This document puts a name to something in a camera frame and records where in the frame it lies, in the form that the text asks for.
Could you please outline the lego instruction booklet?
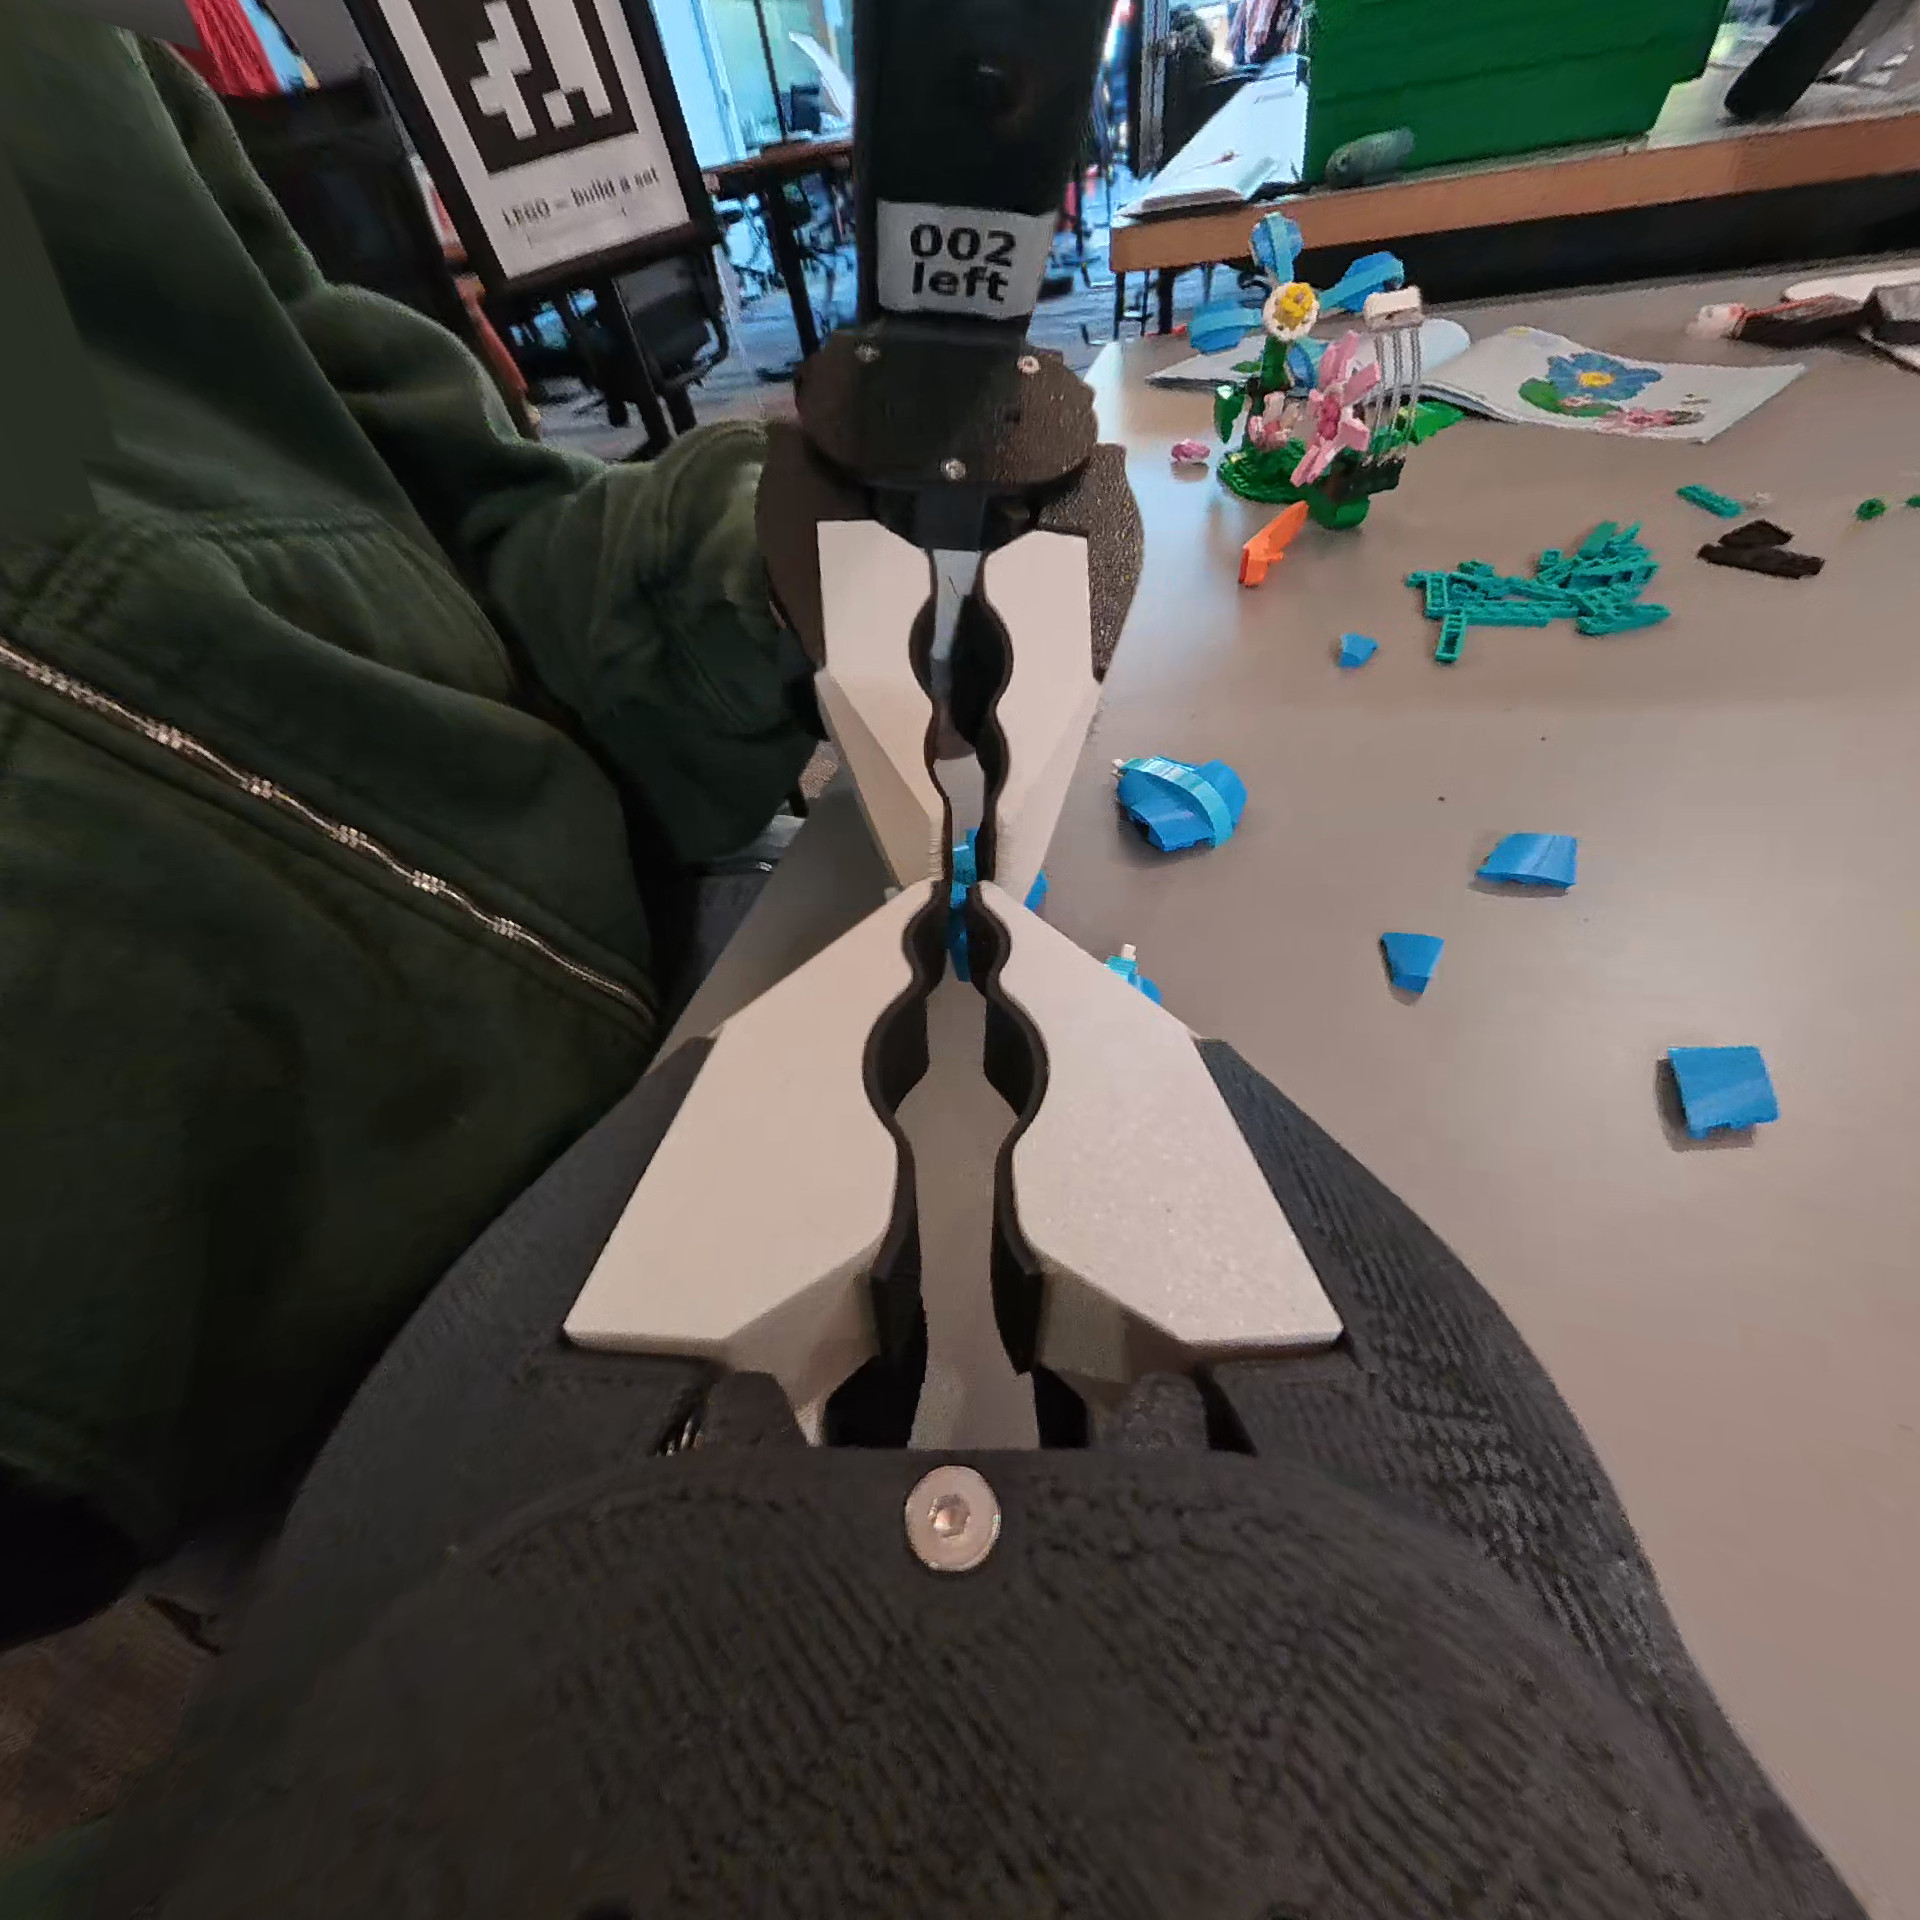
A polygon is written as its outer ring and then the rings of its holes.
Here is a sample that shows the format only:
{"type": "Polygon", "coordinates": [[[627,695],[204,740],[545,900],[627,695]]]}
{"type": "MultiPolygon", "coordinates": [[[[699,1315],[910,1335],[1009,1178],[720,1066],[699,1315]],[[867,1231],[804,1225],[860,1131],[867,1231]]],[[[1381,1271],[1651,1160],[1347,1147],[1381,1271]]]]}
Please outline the lego instruction booklet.
{"type": "Polygon", "coordinates": [[[1715,442],[1801,375],[1798,366],[1779,362],[1660,364],[1541,327],[1502,327],[1475,338],[1452,320],[1425,323],[1422,352],[1422,407],[1674,443],[1715,442]]]}

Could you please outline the framed marker tag sign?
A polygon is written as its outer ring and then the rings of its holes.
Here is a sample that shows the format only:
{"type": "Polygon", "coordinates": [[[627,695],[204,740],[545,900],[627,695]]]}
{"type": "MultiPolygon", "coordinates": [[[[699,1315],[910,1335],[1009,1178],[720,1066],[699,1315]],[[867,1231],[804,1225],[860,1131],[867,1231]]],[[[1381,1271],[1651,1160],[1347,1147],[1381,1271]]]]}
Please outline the framed marker tag sign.
{"type": "Polygon", "coordinates": [[[644,2],[349,2],[467,265],[552,296],[720,240],[644,2]]]}

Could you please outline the black easel stand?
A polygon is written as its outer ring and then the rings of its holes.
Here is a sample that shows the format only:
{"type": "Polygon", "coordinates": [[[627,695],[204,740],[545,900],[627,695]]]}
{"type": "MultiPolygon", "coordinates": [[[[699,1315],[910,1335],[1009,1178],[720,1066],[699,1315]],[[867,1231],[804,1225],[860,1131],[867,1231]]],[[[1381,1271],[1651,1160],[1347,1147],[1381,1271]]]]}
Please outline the black easel stand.
{"type": "Polygon", "coordinates": [[[572,385],[612,431],[637,428],[625,462],[654,460],[694,428],[692,394],[729,356],[712,249],[516,296],[489,294],[461,248],[448,249],[448,273],[474,345],[530,439],[541,435],[541,407],[572,385]]]}

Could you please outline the wooden side table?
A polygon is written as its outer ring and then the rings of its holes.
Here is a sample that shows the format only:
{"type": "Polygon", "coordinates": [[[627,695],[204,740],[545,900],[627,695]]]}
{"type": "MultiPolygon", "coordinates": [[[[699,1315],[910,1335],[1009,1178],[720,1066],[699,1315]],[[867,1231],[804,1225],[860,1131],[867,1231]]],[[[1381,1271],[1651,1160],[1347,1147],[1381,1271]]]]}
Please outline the wooden side table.
{"type": "Polygon", "coordinates": [[[1910,248],[1915,169],[1915,103],[1794,115],[1314,187],[1262,206],[1122,218],[1112,271],[1118,282],[1154,282],[1169,323],[1170,284],[1246,258],[1269,210],[1301,228],[1305,265],[1392,249],[1440,300],[1787,268],[1910,248]]]}

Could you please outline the black lego pieces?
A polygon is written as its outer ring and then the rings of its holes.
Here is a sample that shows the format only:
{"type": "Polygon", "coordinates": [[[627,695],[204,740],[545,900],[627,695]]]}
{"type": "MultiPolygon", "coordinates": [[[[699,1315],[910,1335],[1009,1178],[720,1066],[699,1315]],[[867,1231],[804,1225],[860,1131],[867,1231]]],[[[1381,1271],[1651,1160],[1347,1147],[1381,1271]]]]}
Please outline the black lego pieces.
{"type": "Polygon", "coordinates": [[[1737,570],[1773,582],[1808,582],[1826,568],[1825,559],[1793,547],[1793,535],[1769,519],[1752,519],[1704,545],[1696,559],[1718,570],[1737,570]]]}

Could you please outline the person's green zip jacket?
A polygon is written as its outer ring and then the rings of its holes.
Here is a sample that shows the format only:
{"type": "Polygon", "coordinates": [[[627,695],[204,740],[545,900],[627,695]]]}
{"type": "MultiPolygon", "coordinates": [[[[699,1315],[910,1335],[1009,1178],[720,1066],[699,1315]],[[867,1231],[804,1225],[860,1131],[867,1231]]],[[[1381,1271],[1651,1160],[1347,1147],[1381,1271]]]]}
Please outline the person's green zip jacket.
{"type": "Polygon", "coordinates": [[[109,436],[89,516],[5,538],[5,1610],[28,1612],[312,1456],[467,1244],[637,1082],[681,940],[666,888],[704,864],[465,556],[469,446],[539,442],[450,331],[322,278],[201,78],[5,6],[5,166],[109,436]]]}

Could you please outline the blue lego petal assembly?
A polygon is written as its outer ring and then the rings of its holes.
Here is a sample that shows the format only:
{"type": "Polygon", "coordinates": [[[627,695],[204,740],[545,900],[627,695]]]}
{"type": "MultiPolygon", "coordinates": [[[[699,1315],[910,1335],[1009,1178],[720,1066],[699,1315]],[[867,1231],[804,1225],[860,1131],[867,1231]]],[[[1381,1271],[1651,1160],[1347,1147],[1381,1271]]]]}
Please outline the blue lego petal assembly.
{"type": "Polygon", "coordinates": [[[977,907],[977,832],[950,846],[947,954],[953,977],[986,995],[1006,956],[1003,929],[977,907]]]}
{"type": "Polygon", "coordinates": [[[1146,754],[1118,760],[1113,776],[1120,816],[1166,856],[1225,846],[1249,802],[1244,780],[1222,760],[1146,754]]]}

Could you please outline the lego flower bouquet model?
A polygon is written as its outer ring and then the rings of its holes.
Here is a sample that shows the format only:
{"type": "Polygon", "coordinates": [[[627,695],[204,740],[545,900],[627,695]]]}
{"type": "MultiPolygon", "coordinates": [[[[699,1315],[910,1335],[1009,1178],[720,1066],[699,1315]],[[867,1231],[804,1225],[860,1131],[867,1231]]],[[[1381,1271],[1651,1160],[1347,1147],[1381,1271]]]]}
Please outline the lego flower bouquet model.
{"type": "Polygon", "coordinates": [[[1436,319],[1395,254],[1352,264],[1322,291],[1302,274],[1296,222],[1253,226],[1254,273],[1236,297],[1188,323],[1195,360],[1217,372],[1221,486],[1273,507],[1305,507],[1330,534],[1360,526],[1400,488],[1408,456],[1444,423],[1427,378],[1472,345],[1436,319]]]}

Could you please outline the green storage bin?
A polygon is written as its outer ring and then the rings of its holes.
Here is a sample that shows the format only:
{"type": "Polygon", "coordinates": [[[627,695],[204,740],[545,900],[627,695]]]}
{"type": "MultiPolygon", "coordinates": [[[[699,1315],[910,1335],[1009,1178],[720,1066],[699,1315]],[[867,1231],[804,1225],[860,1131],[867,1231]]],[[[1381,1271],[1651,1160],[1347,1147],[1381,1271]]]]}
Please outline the green storage bin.
{"type": "Polygon", "coordinates": [[[1360,138],[1419,169],[1649,134],[1709,59],[1723,2],[1318,2],[1302,180],[1360,138]]]}

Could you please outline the black office chair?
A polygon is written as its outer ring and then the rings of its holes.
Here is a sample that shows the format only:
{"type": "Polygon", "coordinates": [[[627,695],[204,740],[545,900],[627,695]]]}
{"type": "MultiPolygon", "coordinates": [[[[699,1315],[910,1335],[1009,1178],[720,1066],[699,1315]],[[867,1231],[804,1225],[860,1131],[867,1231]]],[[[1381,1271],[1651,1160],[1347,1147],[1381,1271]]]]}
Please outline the black office chair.
{"type": "Polygon", "coordinates": [[[698,423],[692,394],[729,356],[729,324],[712,254],[666,256],[570,297],[574,343],[614,428],[641,439],[620,456],[646,465],[698,423]]]}

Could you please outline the dark boxes with white plate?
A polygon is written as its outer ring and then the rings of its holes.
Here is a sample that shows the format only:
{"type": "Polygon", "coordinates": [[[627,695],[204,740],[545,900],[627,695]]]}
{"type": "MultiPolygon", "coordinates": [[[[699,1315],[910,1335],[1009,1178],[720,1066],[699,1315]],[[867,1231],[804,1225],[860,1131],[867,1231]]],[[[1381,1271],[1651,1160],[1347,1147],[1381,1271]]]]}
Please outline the dark boxes with white plate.
{"type": "Polygon", "coordinates": [[[1803,351],[1828,343],[1874,348],[1907,370],[1917,370],[1917,265],[1894,264],[1797,282],[1765,304],[1706,304],[1686,324],[1700,343],[1748,343],[1803,351]]]}

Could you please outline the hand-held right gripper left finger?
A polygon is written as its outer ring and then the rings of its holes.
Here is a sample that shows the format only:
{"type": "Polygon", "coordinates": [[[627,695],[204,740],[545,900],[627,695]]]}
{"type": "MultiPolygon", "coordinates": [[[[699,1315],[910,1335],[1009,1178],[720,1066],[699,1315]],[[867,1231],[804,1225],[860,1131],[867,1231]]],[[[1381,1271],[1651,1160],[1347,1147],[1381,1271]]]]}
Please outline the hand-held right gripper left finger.
{"type": "Polygon", "coordinates": [[[830,1446],[907,1442],[926,1374],[915,1160],[948,895],[907,884],[674,1052],[688,1089],[587,1282],[574,1346],[772,1378],[830,1446]]]}

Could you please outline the person's left forearm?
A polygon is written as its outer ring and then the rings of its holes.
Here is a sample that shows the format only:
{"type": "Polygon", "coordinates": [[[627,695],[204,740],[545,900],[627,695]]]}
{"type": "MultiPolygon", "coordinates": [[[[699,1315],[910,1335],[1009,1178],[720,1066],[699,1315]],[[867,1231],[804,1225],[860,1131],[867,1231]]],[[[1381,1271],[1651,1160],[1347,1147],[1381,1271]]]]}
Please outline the person's left forearm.
{"type": "Polygon", "coordinates": [[[460,540],[492,610],[686,867],[744,850],[826,732],[762,560],[772,446],[753,420],[699,428],[650,465],[469,446],[460,540]]]}

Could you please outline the pile of teal lego pieces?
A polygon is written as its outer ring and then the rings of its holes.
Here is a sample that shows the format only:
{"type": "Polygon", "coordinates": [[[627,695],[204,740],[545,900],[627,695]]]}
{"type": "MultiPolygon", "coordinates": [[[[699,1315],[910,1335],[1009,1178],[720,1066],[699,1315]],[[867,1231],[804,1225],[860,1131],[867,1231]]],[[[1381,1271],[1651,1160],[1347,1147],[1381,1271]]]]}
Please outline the pile of teal lego pieces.
{"type": "Polygon", "coordinates": [[[1545,550],[1531,575],[1502,575],[1485,560],[1422,568],[1403,585],[1419,594],[1434,625],[1430,656],[1456,666],[1470,631],[1530,631],[1568,623],[1584,638],[1644,633],[1667,625],[1669,606],[1649,599],[1661,566],[1641,526],[1602,521],[1580,547],[1545,550]]]}

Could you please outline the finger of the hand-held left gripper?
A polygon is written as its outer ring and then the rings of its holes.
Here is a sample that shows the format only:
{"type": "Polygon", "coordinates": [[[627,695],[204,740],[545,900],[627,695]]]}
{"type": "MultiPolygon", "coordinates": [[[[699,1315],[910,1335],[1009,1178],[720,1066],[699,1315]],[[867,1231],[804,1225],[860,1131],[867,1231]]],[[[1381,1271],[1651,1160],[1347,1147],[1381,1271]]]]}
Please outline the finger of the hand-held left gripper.
{"type": "Polygon", "coordinates": [[[932,609],[932,560],[875,519],[826,519],[819,572],[819,707],[832,745],[891,882],[910,889],[938,881],[948,807],[929,760],[936,710],[912,658],[932,609]]]}
{"type": "Polygon", "coordinates": [[[986,790],[981,864],[995,884],[1030,884],[1100,698],[1084,538],[1028,534],[979,566],[961,668],[986,710],[971,734],[986,790]]]}

